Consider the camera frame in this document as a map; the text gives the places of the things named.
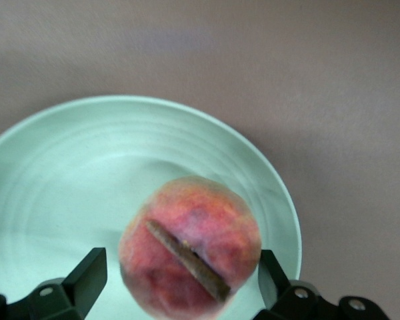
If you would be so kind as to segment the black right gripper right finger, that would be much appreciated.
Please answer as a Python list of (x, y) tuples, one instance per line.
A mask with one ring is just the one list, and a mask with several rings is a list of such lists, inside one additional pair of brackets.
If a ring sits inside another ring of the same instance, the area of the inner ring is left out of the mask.
[(290, 280), (275, 254), (261, 251), (258, 284), (265, 308), (254, 318), (268, 319), (340, 319), (338, 306), (326, 301), (312, 284)]

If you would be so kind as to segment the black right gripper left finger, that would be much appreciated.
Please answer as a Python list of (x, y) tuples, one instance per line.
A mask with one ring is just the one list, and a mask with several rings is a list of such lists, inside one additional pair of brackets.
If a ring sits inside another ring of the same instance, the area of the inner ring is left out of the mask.
[(7, 306), (7, 319), (85, 319), (107, 282), (104, 247), (96, 247), (65, 278), (38, 285)]

